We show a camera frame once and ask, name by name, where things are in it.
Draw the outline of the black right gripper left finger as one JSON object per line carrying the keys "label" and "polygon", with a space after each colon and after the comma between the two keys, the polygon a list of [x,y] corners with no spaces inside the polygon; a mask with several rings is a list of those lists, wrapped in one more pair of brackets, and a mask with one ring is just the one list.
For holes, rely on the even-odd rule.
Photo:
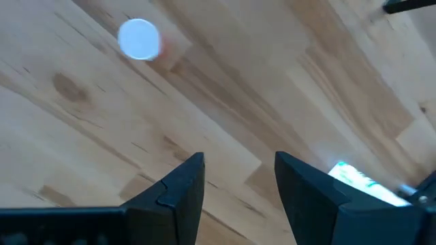
{"label": "black right gripper left finger", "polygon": [[0,245],[195,245],[203,200],[197,152],[120,206],[0,208]]}

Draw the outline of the salmon red transparent pill bottle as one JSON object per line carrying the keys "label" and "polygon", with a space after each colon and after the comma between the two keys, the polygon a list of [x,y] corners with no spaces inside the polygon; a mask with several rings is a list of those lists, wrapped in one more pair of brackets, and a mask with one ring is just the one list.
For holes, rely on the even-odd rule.
{"label": "salmon red transparent pill bottle", "polygon": [[125,21],[119,27],[116,38],[123,54],[133,60],[153,61],[161,56],[166,48],[160,30],[142,18]]}

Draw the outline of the wooden shelf black metal frame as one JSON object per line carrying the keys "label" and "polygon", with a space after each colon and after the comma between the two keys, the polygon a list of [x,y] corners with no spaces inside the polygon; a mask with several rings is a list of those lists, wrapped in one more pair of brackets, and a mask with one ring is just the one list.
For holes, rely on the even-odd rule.
{"label": "wooden shelf black metal frame", "polygon": [[387,14],[395,14],[436,5],[436,0],[387,0],[382,9]]}

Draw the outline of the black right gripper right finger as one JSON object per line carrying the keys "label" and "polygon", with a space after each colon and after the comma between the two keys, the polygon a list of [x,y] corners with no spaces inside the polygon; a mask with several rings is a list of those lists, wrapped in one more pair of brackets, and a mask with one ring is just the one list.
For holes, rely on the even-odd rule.
{"label": "black right gripper right finger", "polygon": [[275,176],[297,245],[436,245],[436,204],[394,206],[286,152]]}

